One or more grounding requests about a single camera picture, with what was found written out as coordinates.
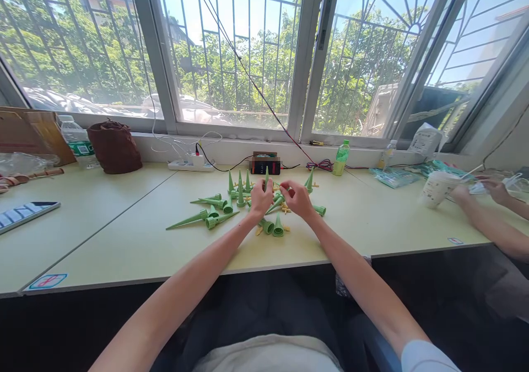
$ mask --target window glass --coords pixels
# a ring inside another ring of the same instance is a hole
[[[219,26],[208,10],[211,2]],[[161,0],[176,72],[179,119],[280,129],[243,71],[287,125],[301,0]]]
[[[0,0],[0,52],[36,109],[154,117],[141,38],[132,0]]]
[[[337,0],[312,132],[381,137],[435,0]]]
[[[529,0],[465,1],[401,138],[412,139],[424,122],[453,137],[473,108],[468,101],[528,9]]]

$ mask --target white plastic cup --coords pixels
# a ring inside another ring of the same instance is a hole
[[[419,203],[435,209],[460,183],[459,176],[448,172],[434,171],[428,176],[420,194]]]

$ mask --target bottle cap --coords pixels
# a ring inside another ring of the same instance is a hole
[[[59,115],[59,120],[61,120],[61,122],[75,121],[72,116],[68,115]]]

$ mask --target plastic water bottle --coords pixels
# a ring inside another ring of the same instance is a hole
[[[98,168],[99,162],[95,157],[92,143],[88,140],[86,130],[78,125],[72,116],[59,116],[61,133],[73,152],[75,159],[83,169]]]
[[[390,166],[390,160],[396,148],[397,148],[397,140],[393,139],[386,146],[386,150],[382,152],[382,157],[380,158],[379,163],[376,165],[378,169],[385,171],[386,168]]]
[[[343,145],[338,148],[336,153],[336,161],[332,165],[332,174],[336,176],[342,176],[343,169],[346,167],[347,158],[349,157],[349,140],[344,139]]]

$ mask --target power strip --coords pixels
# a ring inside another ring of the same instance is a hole
[[[172,163],[168,163],[167,168],[170,170],[177,170],[177,171],[204,171],[204,172],[212,172],[215,170],[214,166],[205,163],[204,165],[194,165],[191,161],[173,161]]]

